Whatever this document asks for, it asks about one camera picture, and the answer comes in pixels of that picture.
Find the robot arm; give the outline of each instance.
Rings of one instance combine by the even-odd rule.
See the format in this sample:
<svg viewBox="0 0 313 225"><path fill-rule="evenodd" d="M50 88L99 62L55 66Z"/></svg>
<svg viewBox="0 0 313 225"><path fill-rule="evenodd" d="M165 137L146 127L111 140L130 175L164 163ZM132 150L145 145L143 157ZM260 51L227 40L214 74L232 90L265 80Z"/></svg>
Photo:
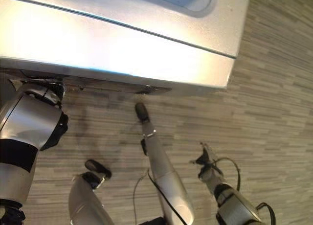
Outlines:
<svg viewBox="0 0 313 225"><path fill-rule="evenodd" d="M207 150L194 163L203 165L199 179L206 183L214 195L218 212L216 218L221 225L264 225L257 209L240 192L227 184L220 169L209 159Z"/></svg>
<svg viewBox="0 0 313 225"><path fill-rule="evenodd" d="M186 189L157 137L157 132L149 119L148 111L144 104L137 103L135 110L141 122L144 136L141 142L142 148L144 153L149 157L154 183L163 192L171 206L181 216L181 218L179 218L164 197L162 197L161 193L158 193L166 224L182 225L181 219L183 219L187 225L191 225L194 221L194 210ZM157 219L151 221L149 224L159 223L160 220Z"/></svg>
<svg viewBox="0 0 313 225"><path fill-rule="evenodd" d="M61 97L36 84L24 84L0 112L0 221L22 224L38 151L55 146L67 131Z"/></svg>

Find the laminate floor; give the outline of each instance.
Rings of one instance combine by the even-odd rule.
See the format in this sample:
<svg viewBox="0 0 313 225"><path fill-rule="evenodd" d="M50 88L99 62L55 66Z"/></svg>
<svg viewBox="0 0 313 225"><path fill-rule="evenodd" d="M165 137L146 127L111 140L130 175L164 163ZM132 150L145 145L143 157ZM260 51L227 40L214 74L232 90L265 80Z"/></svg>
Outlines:
<svg viewBox="0 0 313 225"><path fill-rule="evenodd" d="M207 97L67 91L69 130L40 152L24 206L26 225L69 224L73 176L93 158L112 179L96 194L117 225L134 224L132 194L149 166L134 104L143 100L195 208L195 225L215 225L216 203L189 164L205 141L241 168L243 195L269 203L279 225L313 220L313 0L251 0L239 58L227 90ZM231 163L221 163L236 184ZM148 179L137 188L138 222L161 215ZM269 223L266 209L262 218Z"/></svg>

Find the silver appliance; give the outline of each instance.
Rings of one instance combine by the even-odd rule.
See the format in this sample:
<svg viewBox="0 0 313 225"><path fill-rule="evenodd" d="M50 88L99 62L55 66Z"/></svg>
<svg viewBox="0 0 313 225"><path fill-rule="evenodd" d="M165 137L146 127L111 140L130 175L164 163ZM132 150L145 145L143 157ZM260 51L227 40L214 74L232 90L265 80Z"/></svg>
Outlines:
<svg viewBox="0 0 313 225"><path fill-rule="evenodd" d="M226 88L248 2L0 0L0 68L201 95Z"/></svg>

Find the black band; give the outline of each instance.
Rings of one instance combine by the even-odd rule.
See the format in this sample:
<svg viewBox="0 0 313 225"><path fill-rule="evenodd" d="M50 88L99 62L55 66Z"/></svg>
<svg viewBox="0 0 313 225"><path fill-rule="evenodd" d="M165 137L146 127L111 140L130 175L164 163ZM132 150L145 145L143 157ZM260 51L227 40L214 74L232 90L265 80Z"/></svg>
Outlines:
<svg viewBox="0 0 313 225"><path fill-rule="evenodd" d="M16 165L30 172L38 149L13 139L0 139L0 162Z"/></svg>

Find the black joint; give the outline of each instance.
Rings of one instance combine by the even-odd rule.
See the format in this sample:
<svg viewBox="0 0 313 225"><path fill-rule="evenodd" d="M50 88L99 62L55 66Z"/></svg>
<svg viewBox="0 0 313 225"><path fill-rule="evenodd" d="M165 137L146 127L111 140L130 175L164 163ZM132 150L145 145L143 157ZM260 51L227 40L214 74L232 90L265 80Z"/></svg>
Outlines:
<svg viewBox="0 0 313 225"><path fill-rule="evenodd" d="M21 204L15 201L0 199L0 206L4 207L5 213L0 218L1 225L22 225L25 220L23 211L20 210Z"/></svg>
<svg viewBox="0 0 313 225"><path fill-rule="evenodd" d="M67 123L68 116L62 112L58 124L56 125L48 141L44 144L40 151L51 148L59 143L60 138L67 131Z"/></svg>
<svg viewBox="0 0 313 225"><path fill-rule="evenodd" d="M143 138L140 143L141 143L141 147L142 147L143 153L147 156L148 153L147 153L147 148L146 148L146 141L145 141L145 139Z"/></svg>
<svg viewBox="0 0 313 225"><path fill-rule="evenodd" d="M89 183L92 189L96 189L101 182L101 179L92 172L82 174L82 178Z"/></svg>
<svg viewBox="0 0 313 225"><path fill-rule="evenodd" d="M215 197L215 199L217 200L218 199L218 197L220 196L220 194L223 192L223 191L225 191L225 190L227 190L227 189L230 189L230 188L232 188L231 186L229 186L228 184L219 184L219 185L217 185L216 186L216 188L215 188L215 190L214 190L214 197Z"/></svg>

